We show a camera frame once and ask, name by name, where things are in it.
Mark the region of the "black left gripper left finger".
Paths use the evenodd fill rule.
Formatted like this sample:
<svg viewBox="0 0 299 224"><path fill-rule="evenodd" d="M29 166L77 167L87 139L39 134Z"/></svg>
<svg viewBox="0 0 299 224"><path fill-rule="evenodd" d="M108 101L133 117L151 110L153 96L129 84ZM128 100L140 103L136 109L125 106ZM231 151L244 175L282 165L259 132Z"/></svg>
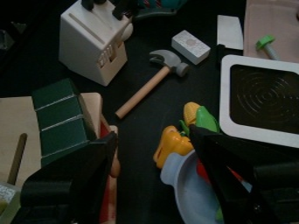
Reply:
<svg viewBox="0 0 299 224"><path fill-rule="evenodd" d="M99 224L117 134L47 164L24 182L11 224Z"/></svg>

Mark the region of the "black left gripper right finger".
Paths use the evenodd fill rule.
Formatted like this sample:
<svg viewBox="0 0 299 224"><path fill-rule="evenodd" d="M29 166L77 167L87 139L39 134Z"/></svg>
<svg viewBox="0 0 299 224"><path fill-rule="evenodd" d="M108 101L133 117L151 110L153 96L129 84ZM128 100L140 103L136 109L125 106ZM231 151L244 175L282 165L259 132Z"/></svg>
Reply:
<svg viewBox="0 0 299 224"><path fill-rule="evenodd" d="M195 125L189 137L224 224L299 223L299 150L252 143Z"/></svg>

